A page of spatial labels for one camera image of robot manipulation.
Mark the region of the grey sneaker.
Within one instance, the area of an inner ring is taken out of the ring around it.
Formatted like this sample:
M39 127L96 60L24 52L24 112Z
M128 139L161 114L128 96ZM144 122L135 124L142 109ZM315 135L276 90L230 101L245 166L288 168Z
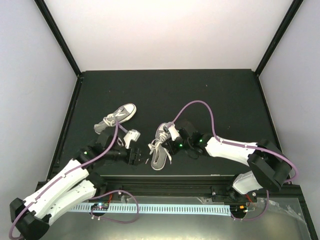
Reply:
M130 120L137 112L137 107L133 103L127 103L120 106L113 113L105 116L101 122L94 125L94 131L99 135L103 130L115 127L116 123L122 124Z
M155 138L148 144L149 147L149 154L151 155L151 167L155 171L162 170L165 165L167 159L169 160L170 164L172 164L172 156L169 151L162 146L162 144L171 138L171 134L165 128L170 126L171 122L164 122L159 125L156 130Z

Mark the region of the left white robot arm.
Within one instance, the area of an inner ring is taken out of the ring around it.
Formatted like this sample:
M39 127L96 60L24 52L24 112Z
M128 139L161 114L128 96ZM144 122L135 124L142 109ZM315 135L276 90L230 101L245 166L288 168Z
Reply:
M140 137L136 130L126 134L101 133L96 140L81 148L67 165L44 186L25 199L16 198L10 205L13 230L18 239L39 240L63 214L78 204L101 200L107 195L127 194L122 189L108 191L107 182L96 172L106 161L122 160L128 165L140 162L140 150L132 145Z

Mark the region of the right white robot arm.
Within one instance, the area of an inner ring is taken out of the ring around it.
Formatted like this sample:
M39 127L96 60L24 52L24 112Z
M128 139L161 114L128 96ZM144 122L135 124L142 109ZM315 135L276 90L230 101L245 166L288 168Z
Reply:
M223 158L249 167L248 172L235 175L228 186L213 190L218 197L234 203L244 201L246 194L260 189L279 192L292 170L285 156L268 140L258 143L226 140L200 133L189 121L178 125L166 123L163 129L169 137L162 146L172 155L185 149L197 156Z

